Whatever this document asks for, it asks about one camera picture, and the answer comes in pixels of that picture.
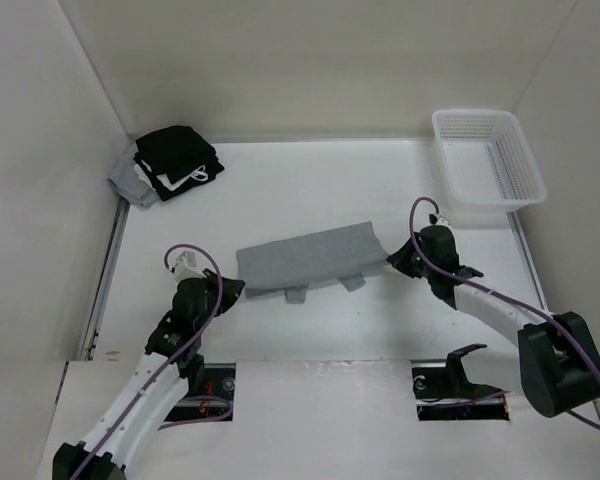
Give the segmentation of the grey tank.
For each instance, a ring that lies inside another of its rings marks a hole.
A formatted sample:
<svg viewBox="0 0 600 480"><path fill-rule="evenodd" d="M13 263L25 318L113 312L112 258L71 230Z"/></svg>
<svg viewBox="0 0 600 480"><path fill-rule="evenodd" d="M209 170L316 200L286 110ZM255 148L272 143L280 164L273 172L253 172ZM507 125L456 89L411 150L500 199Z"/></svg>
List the grey tank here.
<svg viewBox="0 0 600 480"><path fill-rule="evenodd" d="M157 193L134 170L135 162L130 158L121 157L107 180L111 188L128 203L139 208L147 209L159 201Z"/></svg>
<svg viewBox="0 0 600 480"><path fill-rule="evenodd" d="M386 264L388 253L367 221L243 248L236 257L247 298L282 292L302 304L309 288L325 282L362 288L364 274Z"/></svg>

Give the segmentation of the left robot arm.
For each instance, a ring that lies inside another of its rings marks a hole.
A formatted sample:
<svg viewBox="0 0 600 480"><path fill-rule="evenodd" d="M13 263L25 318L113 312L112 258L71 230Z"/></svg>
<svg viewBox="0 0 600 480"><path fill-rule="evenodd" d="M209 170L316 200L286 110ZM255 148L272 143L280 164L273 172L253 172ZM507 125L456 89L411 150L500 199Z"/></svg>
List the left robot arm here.
<svg viewBox="0 0 600 480"><path fill-rule="evenodd" d="M199 349L210 321L231 309L244 287L209 269L179 281L129 381L88 434L58 448L52 478L127 479L158 431L230 419L233 395L222 379L207 377Z"/></svg>

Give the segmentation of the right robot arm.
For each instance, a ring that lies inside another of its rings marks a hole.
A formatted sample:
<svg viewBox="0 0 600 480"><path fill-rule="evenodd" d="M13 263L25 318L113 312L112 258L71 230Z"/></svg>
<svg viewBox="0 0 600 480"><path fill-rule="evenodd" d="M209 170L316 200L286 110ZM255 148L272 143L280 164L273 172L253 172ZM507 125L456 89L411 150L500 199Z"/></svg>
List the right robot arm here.
<svg viewBox="0 0 600 480"><path fill-rule="evenodd" d="M452 309L480 320L518 350L518 377L529 404L552 418L600 399L600 355L586 321L551 314L478 282L464 265L450 228L432 225L387 258L398 272L427 281Z"/></svg>

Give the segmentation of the folded white tank top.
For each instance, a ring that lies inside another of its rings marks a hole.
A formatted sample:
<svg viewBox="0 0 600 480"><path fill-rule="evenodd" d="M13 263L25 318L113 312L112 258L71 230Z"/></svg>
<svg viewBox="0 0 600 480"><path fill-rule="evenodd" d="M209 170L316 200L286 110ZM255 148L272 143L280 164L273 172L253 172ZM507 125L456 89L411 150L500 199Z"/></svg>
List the folded white tank top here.
<svg viewBox="0 0 600 480"><path fill-rule="evenodd" d="M147 184L151 189L154 189L151 183L151 179L146 175L145 171L140 165L134 164L133 170L138 176L138 179ZM188 176L185 176L175 183L172 183L166 174L160 174L157 176L159 183L169 191L175 191L183 186L187 181L193 180L196 182L207 182L209 180L209 174L206 172L206 166L202 165L197 169L193 170Z"/></svg>

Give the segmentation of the folded black tank top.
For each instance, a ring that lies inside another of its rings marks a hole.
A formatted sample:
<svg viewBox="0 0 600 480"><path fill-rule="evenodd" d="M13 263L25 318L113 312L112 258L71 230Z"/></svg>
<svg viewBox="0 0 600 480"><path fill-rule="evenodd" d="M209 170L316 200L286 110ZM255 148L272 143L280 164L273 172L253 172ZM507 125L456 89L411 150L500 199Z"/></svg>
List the folded black tank top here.
<svg viewBox="0 0 600 480"><path fill-rule="evenodd" d="M215 148L192 127L173 125L159 129L135 141L137 152L133 160L151 179L152 186L162 202L179 197L188 191L216 180L225 170ZM175 191L169 191L157 180L166 174L172 183L188 176L193 170L205 165L209 174L207 182L187 181Z"/></svg>

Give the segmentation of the folded grey tank top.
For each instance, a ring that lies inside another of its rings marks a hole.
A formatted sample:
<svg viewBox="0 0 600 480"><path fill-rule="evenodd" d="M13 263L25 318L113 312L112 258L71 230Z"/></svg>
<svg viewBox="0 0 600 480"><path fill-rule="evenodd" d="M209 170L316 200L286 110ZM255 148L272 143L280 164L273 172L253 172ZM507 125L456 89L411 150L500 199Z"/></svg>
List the folded grey tank top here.
<svg viewBox="0 0 600 480"><path fill-rule="evenodd" d="M139 208L147 209L159 201L157 193L134 170L135 162L130 158L121 157L107 180L111 188L128 203Z"/></svg>

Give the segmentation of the white plastic basket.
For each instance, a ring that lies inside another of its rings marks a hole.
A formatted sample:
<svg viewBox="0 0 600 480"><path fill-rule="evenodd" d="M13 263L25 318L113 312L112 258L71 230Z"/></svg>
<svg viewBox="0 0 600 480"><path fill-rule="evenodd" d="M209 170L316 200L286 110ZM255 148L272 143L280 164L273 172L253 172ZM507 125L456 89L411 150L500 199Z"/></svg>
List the white plastic basket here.
<svg viewBox="0 0 600 480"><path fill-rule="evenodd" d="M547 199L547 189L517 117L491 109L441 109L431 115L443 189L452 210L516 212Z"/></svg>

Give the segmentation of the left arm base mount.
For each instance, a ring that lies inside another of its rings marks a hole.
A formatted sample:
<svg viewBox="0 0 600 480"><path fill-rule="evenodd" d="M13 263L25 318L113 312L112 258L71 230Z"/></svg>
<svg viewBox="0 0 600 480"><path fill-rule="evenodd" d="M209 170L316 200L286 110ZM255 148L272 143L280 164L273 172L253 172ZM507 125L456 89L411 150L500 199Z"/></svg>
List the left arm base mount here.
<svg viewBox="0 0 600 480"><path fill-rule="evenodd" d="M237 365L205 364L189 390L170 410L166 423L211 419L225 414L234 400Z"/></svg>

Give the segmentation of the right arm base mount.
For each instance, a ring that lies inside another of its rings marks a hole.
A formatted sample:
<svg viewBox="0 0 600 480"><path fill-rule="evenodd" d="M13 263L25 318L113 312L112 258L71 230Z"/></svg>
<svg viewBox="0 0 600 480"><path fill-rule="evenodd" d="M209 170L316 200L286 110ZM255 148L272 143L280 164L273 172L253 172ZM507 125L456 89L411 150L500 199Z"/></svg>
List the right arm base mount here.
<svg viewBox="0 0 600 480"><path fill-rule="evenodd" d="M412 385L419 421L508 421L507 391L467 377L462 360L486 349L474 343L456 349L441 361L412 364Z"/></svg>

